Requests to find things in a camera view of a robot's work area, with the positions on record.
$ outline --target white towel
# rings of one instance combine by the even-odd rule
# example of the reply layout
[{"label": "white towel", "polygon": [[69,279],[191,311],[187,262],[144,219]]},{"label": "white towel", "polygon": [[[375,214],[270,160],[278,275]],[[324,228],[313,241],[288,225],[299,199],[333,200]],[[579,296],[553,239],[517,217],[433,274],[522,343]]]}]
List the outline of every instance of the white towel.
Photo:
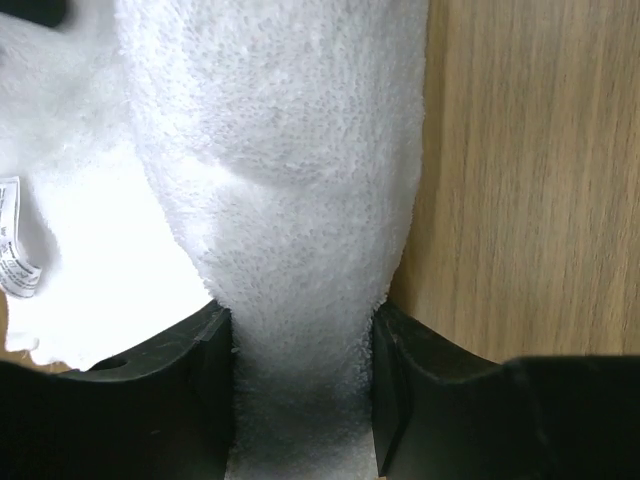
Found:
[{"label": "white towel", "polygon": [[[132,131],[175,239],[232,309],[227,477],[374,478],[370,317],[420,174],[426,0],[115,0],[126,99],[110,1],[77,2],[60,34],[0,19],[0,161],[28,179],[47,227],[23,238],[40,242],[25,250],[52,297],[12,302],[10,328],[22,318],[69,361],[141,341],[136,322],[154,318],[136,308],[202,303],[189,269],[166,266],[180,255],[138,180]],[[147,261],[130,273],[119,255]]]},{"label": "white towel", "polygon": [[210,297],[135,158],[110,0],[61,31],[0,15],[0,177],[22,182],[19,240],[43,268],[8,297],[6,349],[85,370]]},{"label": "white towel", "polygon": [[147,176],[234,317],[228,478],[374,478],[370,317],[420,174],[426,0],[116,5]]}]

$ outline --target wood grain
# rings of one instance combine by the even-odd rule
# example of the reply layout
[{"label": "wood grain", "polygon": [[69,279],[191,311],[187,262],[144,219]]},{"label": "wood grain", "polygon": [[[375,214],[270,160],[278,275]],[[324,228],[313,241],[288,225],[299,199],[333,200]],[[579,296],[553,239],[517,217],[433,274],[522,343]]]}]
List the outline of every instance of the wood grain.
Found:
[{"label": "wood grain", "polygon": [[31,355],[27,351],[22,352],[7,352],[4,348],[5,338],[7,336],[7,324],[8,324],[8,310],[7,310],[7,297],[4,293],[0,292],[0,360],[5,360],[24,367],[29,367],[34,370],[40,370],[43,372],[64,372],[69,370],[69,367],[61,362],[52,363],[50,365],[36,365],[31,360]]},{"label": "wood grain", "polygon": [[391,298],[481,356],[640,352],[640,2],[432,0]]}]

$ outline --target white fabric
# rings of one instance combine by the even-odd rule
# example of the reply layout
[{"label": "white fabric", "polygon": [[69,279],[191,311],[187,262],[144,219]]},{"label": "white fabric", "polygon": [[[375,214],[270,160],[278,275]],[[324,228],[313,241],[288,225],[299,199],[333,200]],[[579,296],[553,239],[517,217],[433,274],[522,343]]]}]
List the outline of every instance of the white fabric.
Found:
[{"label": "white fabric", "polygon": [[22,181],[20,240],[43,267],[8,297],[6,349],[85,370],[207,302],[135,158],[113,5],[62,31],[0,15],[0,176]]}]

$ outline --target light brown wood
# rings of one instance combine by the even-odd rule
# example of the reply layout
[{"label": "light brown wood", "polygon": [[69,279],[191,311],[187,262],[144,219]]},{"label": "light brown wood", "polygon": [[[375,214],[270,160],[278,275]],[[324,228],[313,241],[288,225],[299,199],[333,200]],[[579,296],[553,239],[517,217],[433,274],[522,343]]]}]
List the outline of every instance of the light brown wood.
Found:
[{"label": "light brown wood", "polygon": [[5,338],[7,336],[7,297],[4,293],[0,292],[0,360],[10,361],[32,368],[34,370],[41,370],[44,372],[64,372],[69,370],[69,367],[64,363],[52,363],[50,365],[36,365],[31,360],[29,352],[7,352],[4,348]]},{"label": "light brown wood", "polygon": [[640,352],[640,2],[432,0],[391,298],[450,340]]}]

